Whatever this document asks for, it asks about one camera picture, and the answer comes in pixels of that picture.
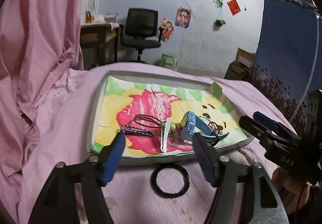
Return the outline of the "right hand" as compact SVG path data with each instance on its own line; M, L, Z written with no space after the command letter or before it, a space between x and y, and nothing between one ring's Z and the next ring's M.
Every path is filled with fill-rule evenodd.
M276 190L280 193L283 188L291 194L291 198L282 199L288 215L305 210L308 214L321 213L321 189L308 184L306 180L294 178L285 169L278 167L271 179Z

